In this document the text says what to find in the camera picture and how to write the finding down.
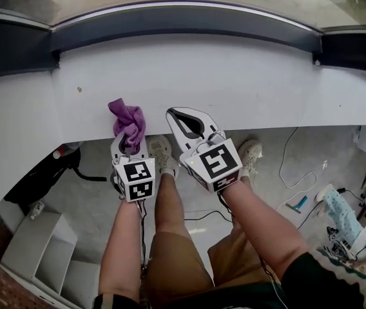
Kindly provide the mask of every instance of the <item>leg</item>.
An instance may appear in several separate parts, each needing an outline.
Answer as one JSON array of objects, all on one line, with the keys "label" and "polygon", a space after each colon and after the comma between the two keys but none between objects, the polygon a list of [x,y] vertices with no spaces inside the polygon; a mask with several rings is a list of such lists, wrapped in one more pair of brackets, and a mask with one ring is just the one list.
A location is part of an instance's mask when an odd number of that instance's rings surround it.
[{"label": "leg", "polygon": [[213,288],[184,225],[183,204],[175,184],[178,164],[170,156],[168,145],[163,136],[148,139],[149,154],[155,157],[161,173],[155,205],[156,234],[146,276],[146,291],[154,309]]},{"label": "leg", "polygon": [[[251,188],[249,173],[256,172],[256,161],[262,156],[262,145],[255,141],[247,141],[239,149],[244,165],[240,181]],[[215,285],[219,288],[246,285],[251,283],[270,282],[264,272],[260,258],[239,223],[232,218],[233,229],[227,237],[219,241],[208,251],[213,268]]]},{"label": "leg", "polygon": [[171,232],[191,239],[184,225],[183,204],[176,189],[174,177],[163,174],[160,179],[159,191],[155,206],[156,234]]}]

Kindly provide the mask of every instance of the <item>white cabinet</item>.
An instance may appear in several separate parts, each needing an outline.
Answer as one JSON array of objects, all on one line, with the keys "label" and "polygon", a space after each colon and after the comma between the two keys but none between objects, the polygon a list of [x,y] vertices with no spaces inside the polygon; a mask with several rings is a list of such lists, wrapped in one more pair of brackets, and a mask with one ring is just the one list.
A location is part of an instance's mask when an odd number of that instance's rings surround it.
[{"label": "white cabinet", "polygon": [[77,236],[62,214],[28,216],[0,266],[42,300],[61,309],[89,309],[97,296],[100,266],[71,260]]}]

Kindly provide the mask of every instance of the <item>white cable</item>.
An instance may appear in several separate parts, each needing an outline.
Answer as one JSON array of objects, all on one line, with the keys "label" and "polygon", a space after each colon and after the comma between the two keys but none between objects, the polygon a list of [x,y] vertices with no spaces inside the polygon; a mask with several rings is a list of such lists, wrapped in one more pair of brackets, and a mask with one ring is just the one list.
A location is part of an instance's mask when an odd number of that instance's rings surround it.
[{"label": "white cable", "polygon": [[276,287],[275,287],[275,284],[273,283],[273,280],[269,277],[269,279],[271,280],[271,283],[272,283],[272,287],[273,287],[273,290],[274,292],[276,293],[276,296],[278,297],[279,301],[282,302],[282,304],[285,306],[286,309],[288,309],[288,307],[286,306],[286,304],[282,301],[282,299],[280,298],[278,292],[276,291]]},{"label": "white cable", "polygon": [[287,200],[285,200],[284,202],[282,202],[281,204],[279,204],[279,206],[277,206],[277,208],[276,208],[276,210],[275,210],[275,211],[277,211],[277,210],[278,210],[282,205],[286,204],[289,200],[291,200],[291,199],[293,199],[294,197],[296,197],[298,194],[312,190],[312,189],[313,189],[313,187],[316,185],[316,182],[318,181],[318,177],[316,176],[316,174],[315,174],[313,171],[311,171],[311,172],[307,173],[307,174],[306,174],[305,176],[303,176],[299,181],[297,181],[294,185],[291,185],[291,186],[287,185],[287,184],[286,184],[286,181],[285,181],[285,180],[284,180],[284,178],[282,177],[282,167],[284,166],[284,162],[285,162],[285,155],[286,155],[287,145],[289,144],[289,141],[291,140],[291,138],[293,137],[293,135],[295,135],[295,134],[296,134],[296,132],[297,132],[297,130],[298,130],[298,129],[299,129],[299,127],[296,127],[296,129],[293,131],[293,133],[291,134],[291,136],[289,136],[289,138],[288,138],[288,139],[287,139],[287,141],[286,141],[285,148],[284,148],[284,156],[283,156],[283,158],[282,158],[282,163],[280,164],[280,168],[279,168],[279,177],[280,177],[280,179],[283,181],[283,183],[284,183],[285,187],[287,187],[288,189],[293,189],[293,188],[295,188],[295,187],[296,187],[300,182],[302,182],[302,181],[303,181],[303,179],[305,179],[305,178],[306,178],[306,176],[309,176],[309,175],[311,175],[311,174],[313,174],[313,175],[314,175],[314,183],[313,183],[313,185],[312,185],[310,188],[308,188],[307,190],[299,191],[299,192],[295,193],[293,196],[291,196],[289,199],[287,199]]},{"label": "white cable", "polygon": [[143,213],[142,213],[142,208],[140,206],[140,203],[139,203],[138,200],[135,201],[135,203],[136,203],[136,206],[137,206],[137,210],[139,211],[139,214],[140,214],[140,219],[142,219],[143,218]]}]

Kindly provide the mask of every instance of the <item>gray floor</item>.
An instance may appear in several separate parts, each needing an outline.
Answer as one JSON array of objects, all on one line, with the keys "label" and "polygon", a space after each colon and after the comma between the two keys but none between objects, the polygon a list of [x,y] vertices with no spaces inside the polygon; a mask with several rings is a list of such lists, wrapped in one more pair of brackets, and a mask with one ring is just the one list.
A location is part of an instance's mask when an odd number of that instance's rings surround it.
[{"label": "gray floor", "polygon": [[[285,142],[294,128],[259,129],[248,131],[227,131],[235,145],[240,145],[247,137],[256,136],[263,144],[263,158],[259,159],[258,174],[252,178],[253,189],[272,207],[290,198],[298,191],[310,188],[314,176],[308,176],[294,189],[287,189],[279,178]],[[290,204],[298,203],[308,196],[301,214],[282,206],[279,212],[299,226],[315,206],[316,193],[332,183],[336,188],[346,187],[359,195],[361,183],[366,173],[366,153],[360,151],[352,138],[354,127],[303,127],[292,137],[287,147],[282,176],[288,185],[296,183],[309,171],[317,174],[314,188],[294,197]],[[111,173],[111,140],[98,140],[83,144],[80,170],[90,176],[108,176]],[[175,156],[178,149],[173,144]],[[209,194],[197,185],[181,169],[177,187],[182,197],[186,218],[199,218],[210,210],[218,209],[228,214],[215,195]],[[87,182],[78,178],[73,171],[66,171],[57,184],[47,194],[44,201],[47,209],[64,214],[68,223],[79,237],[74,256],[92,263],[99,263],[104,252],[115,213],[120,201],[118,193],[110,183]],[[344,197],[354,210],[359,210],[358,201],[350,193]],[[147,200],[146,244],[148,251],[154,235],[154,203]],[[325,226],[330,224],[327,217],[319,218],[316,211],[301,228],[302,234],[312,246],[325,241]],[[197,246],[206,268],[211,272],[207,259],[207,248],[230,231],[230,223],[218,214],[212,214],[201,221],[188,221],[193,241]]]}]

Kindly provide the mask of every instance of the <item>sneaker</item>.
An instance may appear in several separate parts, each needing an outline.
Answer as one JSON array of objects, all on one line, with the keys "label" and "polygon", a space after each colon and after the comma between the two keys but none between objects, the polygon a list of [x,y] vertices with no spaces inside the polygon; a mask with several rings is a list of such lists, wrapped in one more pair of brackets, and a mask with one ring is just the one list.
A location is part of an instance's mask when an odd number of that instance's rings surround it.
[{"label": "sneaker", "polygon": [[263,157],[262,144],[257,140],[248,140],[240,146],[238,154],[243,164],[240,175],[249,176],[250,173],[258,174],[256,162],[259,158]]},{"label": "sneaker", "polygon": [[149,136],[146,140],[150,158],[154,158],[160,174],[178,176],[178,163],[171,156],[171,144],[164,135]]}]

